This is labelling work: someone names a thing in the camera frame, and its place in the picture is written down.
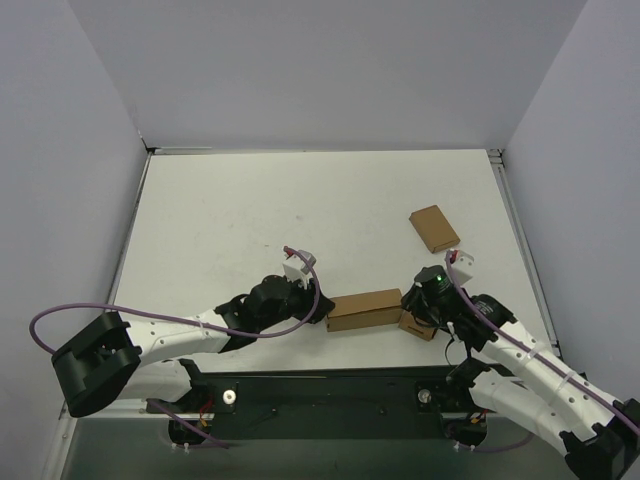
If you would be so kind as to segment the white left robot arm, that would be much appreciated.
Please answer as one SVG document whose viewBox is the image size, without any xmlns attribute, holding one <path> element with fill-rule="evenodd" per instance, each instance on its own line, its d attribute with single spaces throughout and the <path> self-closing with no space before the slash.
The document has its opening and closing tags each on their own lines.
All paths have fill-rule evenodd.
<svg viewBox="0 0 640 480">
<path fill-rule="evenodd" d="M 188 376 L 181 358 L 239 350 L 285 320 L 315 324 L 334 307 L 315 280 L 269 275 L 247 294 L 174 322 L 102 313 L 55 351 L 52 365 L 75 418 L 118 398 L 161 399 L 189 412 L 204 402 L 205 387 Z"/>
</svg>

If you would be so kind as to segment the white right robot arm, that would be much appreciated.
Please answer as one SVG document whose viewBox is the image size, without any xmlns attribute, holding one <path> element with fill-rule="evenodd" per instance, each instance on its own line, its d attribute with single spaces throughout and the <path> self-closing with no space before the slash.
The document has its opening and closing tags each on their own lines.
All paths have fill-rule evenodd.
<svg viewBox="0 0 640 480">
<path fill-rule="evenodd" d="M 468 296 L 451 265 L 423 268 L 402 308 L 467 352 L 448 384 L 559 452 L 580 479 L 620 479 L 639 457 L 639 402 L 608 394 L 536 340 L 495 298 Z"/>
</svg>

